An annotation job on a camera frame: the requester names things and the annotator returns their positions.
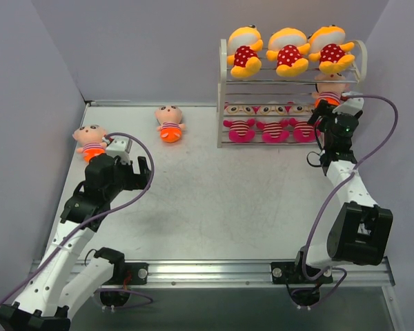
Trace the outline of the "pink panda plush front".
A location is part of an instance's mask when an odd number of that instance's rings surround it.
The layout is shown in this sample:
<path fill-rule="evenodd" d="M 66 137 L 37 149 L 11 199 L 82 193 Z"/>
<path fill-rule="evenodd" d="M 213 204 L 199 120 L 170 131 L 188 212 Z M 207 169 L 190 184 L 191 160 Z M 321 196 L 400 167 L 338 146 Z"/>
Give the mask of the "pink panda plush front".
<path fill-rule="evenodd" d="M 321 136 L 321 132 L 315 126 L 308 124 L 308 120 L 295 117 L 298 114 L 310 117 L 312 109 L 309 104 L 298 104 L 292 101 L 289 101 L 286 106 L 287 112 L 292 116 L 288 123 L 293 128 L 293 138 L 298 143 L 311 143 Z"/>

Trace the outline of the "pink panda plush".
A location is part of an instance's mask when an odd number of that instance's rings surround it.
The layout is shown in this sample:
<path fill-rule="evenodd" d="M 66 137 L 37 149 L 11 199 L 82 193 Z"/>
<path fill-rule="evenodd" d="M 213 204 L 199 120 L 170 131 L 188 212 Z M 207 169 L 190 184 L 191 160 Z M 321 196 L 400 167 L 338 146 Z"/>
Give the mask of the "pink panda plush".
<path fill-rule="evenodd" d="M 293 128 L 293 138 L 298 143 L 311 143 L 321 136 L 321 132 L 315 126 L 308 124 L 308 120 L 295 117 L 298 114 L 310 117 L 312 109 L 309 104 L 298 104 L 292 101 L 289 101 L 286 106 L 287 112 L 292 116 L 288 123 Z"/>
<path fill-rule="evenodd" d="M 285 106 L 281 106 L 275 103 L 269 103 L 261 105 L 257 111 L 258 115 L 268 116 L 270 114 L 277 114 L 281 119 L 266 121 L 257 118 L 256 126 L 261 131 L 261 139 L 267 144 L 277 144 L 287 141 L 290 136 L 289 131 L 286 129 L 288 126 L 288 120 L 284 118 L 288 114 L 288 110 Z"/>
<path fill-rule="evenodd" d="M 228 138 L 233 143 L 249 143 L 255 137 L 253 126 L 255 119 L 253 115 L 257 113 L 258 107 L 249 105 L 232 105 L 228 102 L 224 104 L 224 111 L 227 114 L 245 114 L 246 119 L 224 119 L 223 125 L 228 128 Z"/>

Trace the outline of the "peach doll plush back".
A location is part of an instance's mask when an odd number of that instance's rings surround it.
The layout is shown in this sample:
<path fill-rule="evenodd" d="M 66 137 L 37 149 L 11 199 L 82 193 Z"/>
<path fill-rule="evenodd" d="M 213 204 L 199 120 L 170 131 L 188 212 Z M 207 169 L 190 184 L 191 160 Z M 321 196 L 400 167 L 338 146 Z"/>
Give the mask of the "peach doll plush back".
<path fill-rule="evenodd" d="M 181 109 L 174 105 L 159 106 L 155 111 L 159 123 L 157 131 L 165 143 L 176 143 L 186 129 Z"/>

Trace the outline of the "yellow plush red dotted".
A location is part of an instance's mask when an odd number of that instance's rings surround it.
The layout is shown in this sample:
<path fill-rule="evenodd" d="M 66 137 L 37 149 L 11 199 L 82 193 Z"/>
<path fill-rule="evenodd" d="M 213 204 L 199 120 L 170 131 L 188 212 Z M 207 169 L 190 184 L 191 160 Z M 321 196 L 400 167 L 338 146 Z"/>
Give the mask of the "yellow plush red dotted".
<path fill-rule="evenodd" d="M 355 61 L 351 53 L 355 44 L 346 42 L 345 30 L 336 25 L 323 26 L 308 37 L 310 50 L 308 59 L 318 62 L 324 74 L 338 74 L 349 68 Z"/>
<path fill-rule="evenodd" d="M 231 67 L 230 75 L 236 79 L 245 79 L 258 73 L 262 61 L 258 52 L 264 42 L 255 25 L 236 29 L 228 38 L 227 64 Z"/>
<path fill-rule="evenodd" d="M 279 77 L 296 77 L 307 71 L 307 54 L 311 48 L 307 36 L 296 28 L 274 32 L 268 42 L 266 58 L 276 62 Z"/>

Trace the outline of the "pink panda plush back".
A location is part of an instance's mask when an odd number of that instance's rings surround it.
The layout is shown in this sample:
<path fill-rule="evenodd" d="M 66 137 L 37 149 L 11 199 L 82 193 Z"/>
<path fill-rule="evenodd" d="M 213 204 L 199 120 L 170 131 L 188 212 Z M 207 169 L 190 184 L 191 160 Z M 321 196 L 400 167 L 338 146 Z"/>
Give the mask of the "pink panda plush back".
<path fill-rule="evenodd" d="M 228 128 L 228 138 L 233 143 L 249 143 L 255 137 L 253 126 L 255 119 L 253 115 L 257 113 L 258 107 L 249 105 L 232 105 L 228 102 L 224 104 L 224 111 L 227 114 L 245 114 L 246 119 L 224 119 L 223 125 Z"/>

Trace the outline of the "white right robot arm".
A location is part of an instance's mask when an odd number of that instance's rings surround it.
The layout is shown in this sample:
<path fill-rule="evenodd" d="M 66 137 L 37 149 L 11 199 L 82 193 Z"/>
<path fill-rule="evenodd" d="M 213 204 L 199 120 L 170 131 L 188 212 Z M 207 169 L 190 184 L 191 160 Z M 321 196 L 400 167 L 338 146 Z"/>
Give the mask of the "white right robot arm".
<path fill-rule="evenodd" d="M 393 213 L 379 206 L 369 194 L 359 167 L 378 152 L 379 144 L 357 160 L 352 138 L 363 113 L 366 94 L 349 94 L 342 104 L 320 101 L 308 124 L 324 139 L 318 168 L 333 186 L 312 224 L 305 245 L 296 259 L 271 263 L 274 284 L 330 283 L 341 265 L 379 265 L 385 255 Z"/>

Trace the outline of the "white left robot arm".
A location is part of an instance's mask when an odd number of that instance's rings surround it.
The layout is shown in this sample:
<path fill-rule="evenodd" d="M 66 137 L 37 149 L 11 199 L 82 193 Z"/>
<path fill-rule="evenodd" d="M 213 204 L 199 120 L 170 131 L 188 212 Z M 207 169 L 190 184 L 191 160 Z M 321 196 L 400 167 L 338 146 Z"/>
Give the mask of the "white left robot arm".
<path fill-rule="evenodd" d="M 124 254 L 100 248 L 73 280 L 68 278 L 103 220 L 138 201 L 150 188 L 154 161 L 151 156 L 137 161 L 138 172 L 129 158 L 120 155 L 100 154 L 90 160 L 85 179 L 64 205 L 39 267 L 11 292 L 12 303 L 0 303 L 4 330 L 69 330 L 77 310 L 103 284 L 127 277 Z"/>

